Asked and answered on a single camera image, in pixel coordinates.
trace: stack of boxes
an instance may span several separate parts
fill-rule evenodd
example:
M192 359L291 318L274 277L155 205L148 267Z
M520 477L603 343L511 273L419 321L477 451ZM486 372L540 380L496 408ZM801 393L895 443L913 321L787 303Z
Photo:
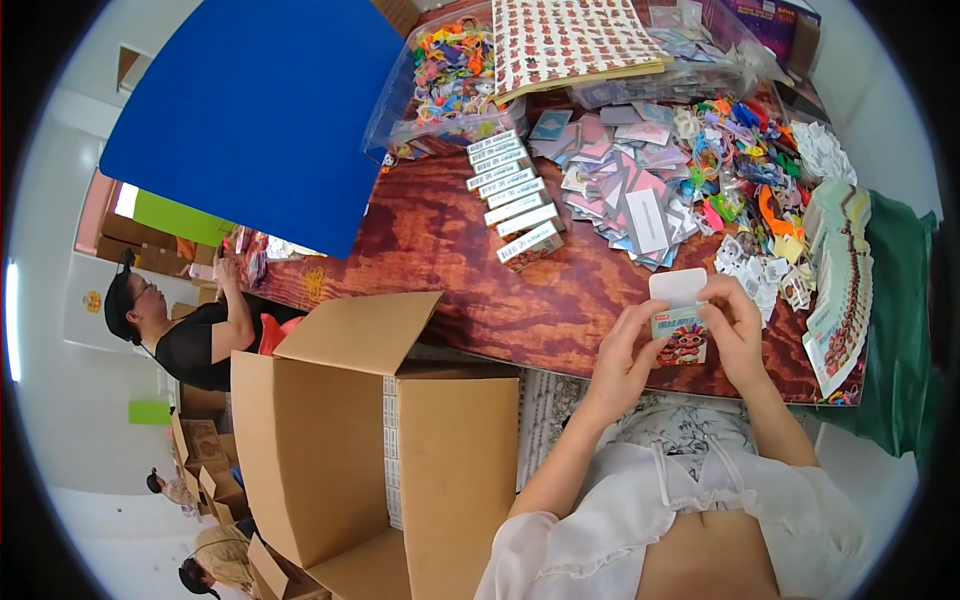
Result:
M520 271L564 245L564 222L516 131L467 146L467 154L475 174L467 190L487 203L487 227L507 242L496 252L501 263Z

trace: small product box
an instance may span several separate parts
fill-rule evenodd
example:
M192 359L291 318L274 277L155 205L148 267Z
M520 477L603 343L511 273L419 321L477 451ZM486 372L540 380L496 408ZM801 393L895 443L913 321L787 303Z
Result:
M513 175L514 173L519 173L523 168L520 167L520 163L514 160L513 162L508 162L502 166L499 166L495 169L487 171L483 175L478 175L476 177L471 177L467 180L467 190L472 192L479 188L482 185L492 183L501 178L505 178L508 175Z
M670 308L650 320L654 339L669 337L657 355L660 365L694 365L707 360L707 327L697 313L697 293L707 285L702 268L654 273L650 298L666 300Z
M511 203L514 200L519 200L525 196L538 193L543 198L544 204L553 202L550 199L550 195L546 192L546 184L543 182L543 178L538 177L535 180L527 181L526 183L521 183L516 187L493 194L486 199L487 206L490 207L490 210L494 210L495 208L499 208L504 204Z
M563 231L565 229L564 222L561 220L560 214L557 212L557 206L553 203L550 203L546 206L541 206L540 208L531 210L530 212L525 212L518 217L514 217L510 221L501 223L500 225L496 226L496 232L500 237L507 237L513 233L522 233L524 231L535 229L547 221L552 223L554 229L557 231Z
M516 187L521 183L532 181L536 178L537 178L537 174L534 173L533 169L524 169L519 173L514 173L513 175L510 175L509 177L505 177L505 178L493 181L491 183L488 183L487 185L481 186L479 190L477 190L477 193L480 194L480 198L486 200L487 198L489 198L490 196L493 196L494 194L499 194L500 192Z
M505 152L516 150L517 148L523 148L523 142L520 140L520 138L514 137L511 139L508 139L505 142L501 142L495 146L490 146L490 148L481 150L476 154L470 155L469 156L470 166L473 166L478 162L483 162L488 158L493 158L494 156L502 155Z
M513 162L514 160L519 162L520 166L524 169L534 166L534 161L531 160L530 155L527 154L527 149L525 147L521 147L514 148L510 152L505 152L502 155L494 156L493 158L488 158L487 160L476 163L473 165L473 172L477 175L480 175L508 162Z
M548 221L496 251L496 257L516 273L563 246L564 240Z
M543 199L539 195L534 194L515 202L504 204L497 210L491 210L485 214L483 218L484 222L487 223L487 227L494 228L508 219L513 219L517 215L523 214L528 210L533 210L534 208L540 208L541 206L543 206Z
M473 156L481 150L487 150L490 148L490 146L496 146L499 143L516 139L517 137L518 135L516 134L516 130L509 130L508 132L499 133L492 137L488 137L487 139L481 139L480 141L467 146L467 154Z

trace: eyeglasses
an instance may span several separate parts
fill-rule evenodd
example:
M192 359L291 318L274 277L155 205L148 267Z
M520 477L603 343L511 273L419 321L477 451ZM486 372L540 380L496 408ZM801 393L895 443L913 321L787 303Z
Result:
M133 297L133 303L134 303L134 304L136 304L136 301L137 301L141 296L143 296L144 294L146 294L146 293L149 292L150 290L155 290L155 289L156 289L156 284L151 283L150 281L146 281L146 283L147 283L147 287L143 288L143 289L140 291L139 294L137 294L136 296Z

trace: black shirt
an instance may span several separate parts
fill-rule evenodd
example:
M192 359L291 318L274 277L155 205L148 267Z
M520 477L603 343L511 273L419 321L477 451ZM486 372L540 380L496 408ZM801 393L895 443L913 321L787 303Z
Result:
M262 313L278 323L306 313L295 308L244 295L251 310L253 343L244 351L257 352L263 337ZM200 306L175 324L156 342L156 361L163 369L187 385L210 392L230 391L230 359L211 364L213 326L227 320L227 307L219 302Z

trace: black hair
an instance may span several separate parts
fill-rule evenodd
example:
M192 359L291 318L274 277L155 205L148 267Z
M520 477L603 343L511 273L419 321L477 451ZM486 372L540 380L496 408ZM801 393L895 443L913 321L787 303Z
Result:
M147 475L147 489L153 493L160 493L160 482L156 480L156 467L150 469L150 474Z
M140 346L140 331L127 320L127 313L133 310L136 298L130 288L130 267L133 266L133 251L125 248L120 254L117 274L113 277L107 295L104 298L104 319L110 333L126 342Z
M180 574L180 582L187 588L187 591L195 594L208 593L214 598L217 598L217 600L220 600L220 594L204 583L204 575L206 572L196 560L187 559L183 561L183 564L180 565L177 571Z

